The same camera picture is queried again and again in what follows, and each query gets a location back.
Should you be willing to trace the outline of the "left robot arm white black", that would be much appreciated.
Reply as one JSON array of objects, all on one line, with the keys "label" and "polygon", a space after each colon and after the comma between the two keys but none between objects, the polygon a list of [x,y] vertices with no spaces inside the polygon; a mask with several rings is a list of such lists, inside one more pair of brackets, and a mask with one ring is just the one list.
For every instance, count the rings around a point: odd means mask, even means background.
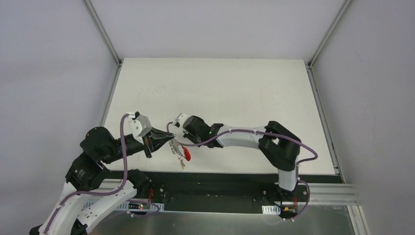
[{"label": "left robot arm white black", "polygon": [[140,170],[124,170],[119,186],[106,192],[98,192],[111,171],[106,164],[144,151],[152,153],[160,149],[174,135],[152,128],[144,142],[133,134],[115,139],[105,127],[91,129],[80,143],[82,153],[72,162],[65,175],[61,196],[50,216],[43,224],[33,227],[31,235],[87,235],[111,212],[125,202],[139,198],[140,204],[153,206],[150,179]]}]

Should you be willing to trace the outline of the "metal key organizer red handle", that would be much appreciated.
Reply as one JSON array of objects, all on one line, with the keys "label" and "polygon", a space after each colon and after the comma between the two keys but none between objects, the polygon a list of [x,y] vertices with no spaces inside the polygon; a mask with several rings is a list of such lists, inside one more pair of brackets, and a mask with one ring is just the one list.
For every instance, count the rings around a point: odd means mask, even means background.
[{"label": "metal key organizer red handle", "polygon": [[170,140],[169,146],[170,146],[171,152],[177,156],[179,161],[189,162],[191,160],[191,154],[189,150],[186,147],[180,145],[177,140],[175,139]]}]

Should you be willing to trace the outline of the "silver key with red tag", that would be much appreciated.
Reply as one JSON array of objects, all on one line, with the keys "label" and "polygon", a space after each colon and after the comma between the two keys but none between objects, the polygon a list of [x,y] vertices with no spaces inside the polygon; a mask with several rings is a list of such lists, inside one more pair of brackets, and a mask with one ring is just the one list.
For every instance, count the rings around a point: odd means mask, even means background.
[{"label": "silver key with red tag", "polygon": [[180,161],[180,166],[181,166],[182,170],[184,170],[185,169],[185,163],[184,163],[185,159],[183,157],[180,157],[179,161]]}]

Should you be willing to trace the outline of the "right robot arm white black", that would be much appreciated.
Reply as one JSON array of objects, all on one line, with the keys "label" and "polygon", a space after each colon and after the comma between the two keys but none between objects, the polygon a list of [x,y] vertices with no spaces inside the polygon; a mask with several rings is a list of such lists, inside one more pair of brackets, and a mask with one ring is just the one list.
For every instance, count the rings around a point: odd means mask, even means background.
[{"label": "right robot arm white black", "polygon": [[276,121],[254,128],[232,127],[223,123],[208,125],[198,116],[179,114],[175,126],[195,146],[208,148],[245,147],[257,149],[277,169],[278,195],[285,201],[297,195],[296,161],[301,140]]}]

